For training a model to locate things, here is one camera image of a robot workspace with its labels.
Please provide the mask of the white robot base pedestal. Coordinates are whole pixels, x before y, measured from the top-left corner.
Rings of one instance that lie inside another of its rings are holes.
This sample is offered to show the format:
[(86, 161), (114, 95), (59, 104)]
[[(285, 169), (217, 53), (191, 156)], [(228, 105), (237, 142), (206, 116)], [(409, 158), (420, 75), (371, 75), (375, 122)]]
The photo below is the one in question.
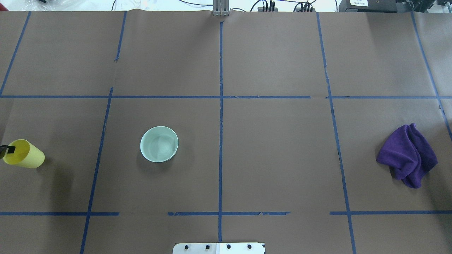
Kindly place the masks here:
[(265, 254), (265, 244), (259, 242), (179, 243), (173, 254)]

